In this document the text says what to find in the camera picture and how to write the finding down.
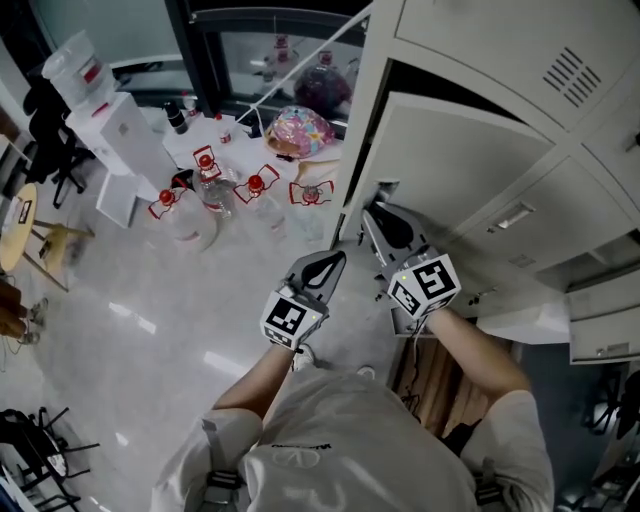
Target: white t-shirt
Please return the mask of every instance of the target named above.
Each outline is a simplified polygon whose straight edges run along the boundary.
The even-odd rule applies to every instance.
[[[498,400],[461,457],[389,389],[358,375],[293,373],[272,411],[264,428],[246,410],[205,414],[163,470],[152,512],[216,510],[202,503],[207,473],[221,469],[246,482],[236,510],[474,511],[471,472],[485,458],[507,509],[552,510],[551,465],[528,392]]]

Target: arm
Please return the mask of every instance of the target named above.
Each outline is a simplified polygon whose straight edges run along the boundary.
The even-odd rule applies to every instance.
[[[264,419],[291,368],[295,352],[271,345],[251,370],[231,386],[213,409],[247,409]]]
[[[529,379],[507,351],[454,311],[434,311],[427,326],[492,403],[511,391],[530,391]]]

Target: black and white marker cube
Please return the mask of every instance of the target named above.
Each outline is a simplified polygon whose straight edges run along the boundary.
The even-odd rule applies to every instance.
[[[296,302],[291,297],[271,292],[260,319],[260,327],[271,341],[295,350],[320,326],[322,320],[322,313]]]
[[[449,304],[460,291],[451,259],[444,254],[393,275],[388,294],[418,319]]]

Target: locker handle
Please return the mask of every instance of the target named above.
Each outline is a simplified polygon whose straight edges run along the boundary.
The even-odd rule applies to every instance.
[[[487,232],[495,233],[498,230],[504,231],[535,211],[536,209],[529,205],[518,203],[516,206],[511,208],[511,210],[509,210],[501,220],[489,226],[487,228]]]

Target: round table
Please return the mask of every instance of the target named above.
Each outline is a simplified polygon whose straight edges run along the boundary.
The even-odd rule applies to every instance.
[[[9,211],[9,215],[12,215],[13,218],[10,219],[9,226],[3,230],[2,237],[0,238],[0,266],[5,272],[11,272],[20,261],[20,258],[24,256],[24,259],[40,274],[58,288],[68,292],[67,287],[63,286],[26,252],[29,236],[34,235],[42,242],[49,243],[49,255],[45,256],[45,265],[49,267],[47,260],[55,261],[55,266],[59,265],[62,259],[61,254],[64,252],[64,246],[66,245],[67,234],[87,237],[93,237],[94,234],[89,231],[67,228],[62,224],[50,224],[37,220],[36,206],[38,203],[38,190],[33,183],[27,183],[22,187],[16,194],[16,198],[19,203],[15,211]],[[34,226],[48,229],[49,234],[46,237],[42,236],[34,229]]]

